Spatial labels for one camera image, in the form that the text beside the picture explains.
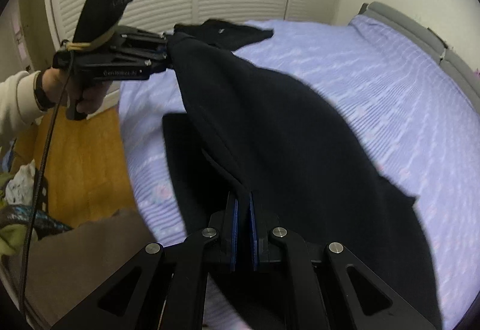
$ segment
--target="gray headboard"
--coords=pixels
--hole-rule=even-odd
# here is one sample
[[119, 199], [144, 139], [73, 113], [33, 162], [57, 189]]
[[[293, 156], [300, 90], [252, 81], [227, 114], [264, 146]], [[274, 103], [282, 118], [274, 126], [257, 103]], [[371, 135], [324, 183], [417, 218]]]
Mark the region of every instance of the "gray headboard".
[[450, 76], [480, 114], [480, 78], [431, 29], [380, 2], [363, 4], [359, 14], [381, 21], [412, 40]]

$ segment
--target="finger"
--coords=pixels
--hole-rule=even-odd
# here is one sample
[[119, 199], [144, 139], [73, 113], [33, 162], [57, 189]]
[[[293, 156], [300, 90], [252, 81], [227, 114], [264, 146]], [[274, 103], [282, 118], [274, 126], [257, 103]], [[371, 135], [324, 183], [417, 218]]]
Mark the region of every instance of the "finger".
[[103, 100], [107, 91], [111, 85], [111, 82], [98, 83], [95, 86], [89, 87], [83, 91], [84, 100]]
[[78, 113], [86, 113], [90, 115], [95, 113], [102, 105], [103, 99], [99, 100], [82, 100], [77, 105]]

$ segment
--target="pile of clothes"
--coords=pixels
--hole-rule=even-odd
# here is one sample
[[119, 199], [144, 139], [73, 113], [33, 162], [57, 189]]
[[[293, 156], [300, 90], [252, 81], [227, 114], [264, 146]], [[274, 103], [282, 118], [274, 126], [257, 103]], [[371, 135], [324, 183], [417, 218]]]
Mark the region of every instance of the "pile of clothes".
[[[32, 209], [35, 160], [21, 166], [15, 175], [0, 174], [0, 256], [18, 252], [25, 239]], [[32, 241], [71, 230], [71, 227], [38, 211]]]
[[[55, 233], [62, 228], [64, 233]], [[71, 231], [61, 223], [48, 223], [39, 211], [35, 229], [38, 241], [30, 246], [25, 291], [27, 317], [35, 330], [50, 329], [139, 250], [155, 241], [134, 209], [119, 210]], [[21, 263], [21, 251], [0, 256], [0, 281], [14, 304], [18, 302]]]

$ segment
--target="black cloth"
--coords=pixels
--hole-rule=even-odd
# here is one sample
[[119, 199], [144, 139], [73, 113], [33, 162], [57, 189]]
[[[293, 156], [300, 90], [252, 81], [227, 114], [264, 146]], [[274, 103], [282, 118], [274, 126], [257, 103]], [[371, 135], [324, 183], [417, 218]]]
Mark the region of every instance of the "black cloth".
[[[208, 225], [210, 215], [225, 209], [230, 186], [202, 153], [202, 141], [185, 113], [163, 117], [163, 133], [170, 177], [187, 234]], [[250, 253], [246, 254], [250, 263]], [[284, 330], [278, 304], [282, 280], [256, 272], [212, 275], [215, 282], [253, 329]]]
[[222, 20], [207, 20], [202, 25], [177, 24], [174, 31], [189, 34], [204, 43], [229, 51], [236, 51], [243, 46], [259, 43], [273, 36], [271, 29], [262, 30]]
[[[176, 33], [167, 48], [203, 154], [239, 199], [239, 229], [255, 191], [283, 227], [320, 245], [343, 243], [441, 329], [415, 200], [378, 174], [335, 109], [300, 81], [191, 36]], [[182, 180], [170, 174], [179, 194]], [[195, 215], [185, 217], [185, 204], [189, 230]]]

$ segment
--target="bed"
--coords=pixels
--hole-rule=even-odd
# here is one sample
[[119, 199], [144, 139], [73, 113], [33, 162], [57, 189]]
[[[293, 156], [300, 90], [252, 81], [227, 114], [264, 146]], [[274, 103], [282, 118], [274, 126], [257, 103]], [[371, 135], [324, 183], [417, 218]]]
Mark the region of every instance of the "bed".
[[[248, 24], [274, 29], [274, 36], [235, 54], [320, 93], [378, 170], [418, 197], [444, 329], [453, 329], [480, 291], [478, 79], [435, 33], [379, 3], [364, 5], [346, 27]], [[184, 112], [174, 72], [124, 82], [118, 112], [138, 209], [160, 243], [179, 243], [186, 233], [162, 133], [165, 114]], [[212, 328], [248, 328], [211, 281], [205, 305], [204, 321]]]

